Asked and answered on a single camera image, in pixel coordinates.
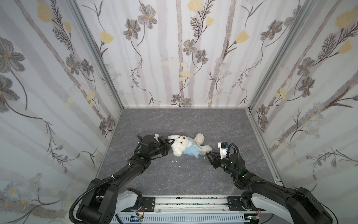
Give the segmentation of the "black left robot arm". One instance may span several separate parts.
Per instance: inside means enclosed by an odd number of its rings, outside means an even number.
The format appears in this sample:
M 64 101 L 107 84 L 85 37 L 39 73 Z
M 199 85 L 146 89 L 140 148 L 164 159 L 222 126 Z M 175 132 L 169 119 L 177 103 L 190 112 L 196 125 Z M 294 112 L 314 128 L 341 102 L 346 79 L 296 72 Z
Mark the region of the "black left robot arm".
M 74 224 L 109 224 L 115 216 L 119 190 L 134 177 L 144 173 L 157 155 L 166 156 L 174 140 L 158 134 L 138 135 L 128 164 L 116 173 L 93 179 L 87 190 L 71 205 L 69 219 Z

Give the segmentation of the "light blue fleece hoodie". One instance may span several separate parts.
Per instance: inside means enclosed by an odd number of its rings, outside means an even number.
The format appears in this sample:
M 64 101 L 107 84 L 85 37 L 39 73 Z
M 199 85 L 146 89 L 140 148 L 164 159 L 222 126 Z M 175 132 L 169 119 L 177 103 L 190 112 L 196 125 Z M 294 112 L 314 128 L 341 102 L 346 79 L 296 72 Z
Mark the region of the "light blue fleece hoodie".
M 189 141 L 189 144 L 183 154 L 199 158 L 201 155 L 202 146 L 189 137 L 187 139 Z

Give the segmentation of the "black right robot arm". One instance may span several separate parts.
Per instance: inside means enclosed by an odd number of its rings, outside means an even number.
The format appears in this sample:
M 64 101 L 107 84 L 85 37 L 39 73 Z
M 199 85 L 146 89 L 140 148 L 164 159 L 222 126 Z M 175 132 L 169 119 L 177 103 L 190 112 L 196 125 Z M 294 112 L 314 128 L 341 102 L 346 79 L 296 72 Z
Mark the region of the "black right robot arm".
M 332 224 L 332 216 L 305 189 L 286 188 L 260 178 L 245 168 L 245 161 L 237 153 L 221 158 L 219 153 L 206 153 L 213 167 L 231 175 L 234 186 L 245 190 L 244 208 L 266 210 L 292 224 Z

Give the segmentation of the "white plush teddy bear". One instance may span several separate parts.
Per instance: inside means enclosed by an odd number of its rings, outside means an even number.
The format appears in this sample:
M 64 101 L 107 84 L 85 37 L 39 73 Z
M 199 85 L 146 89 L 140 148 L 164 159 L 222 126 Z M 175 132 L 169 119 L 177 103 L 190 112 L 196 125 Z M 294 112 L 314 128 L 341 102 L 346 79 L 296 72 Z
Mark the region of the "white plush teddy bear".
M 183 152 L 185 151 L 185 149 L 187 148 L 189 141 L 187 139 L 187 136 L 184 135 L 170 135 L 168 136 L 169 140 L 174 140 L 174 142 L 172 143 L 172 150 L 173 150 L 173 154 L 176 157 L 180 157 L 183 154 Z M 194 141 L 196 141 L 197 143 L 199 143 L 202 146 L 202 151 L 201 151 L 201 155 L 205 155 L 206 153 L 212 152 L 213 149 L 209 146 L 209 145 L 202 145 L 205 137 L 203 134 L 198 133 L 196 134 L 196 136 L 193 138 Z

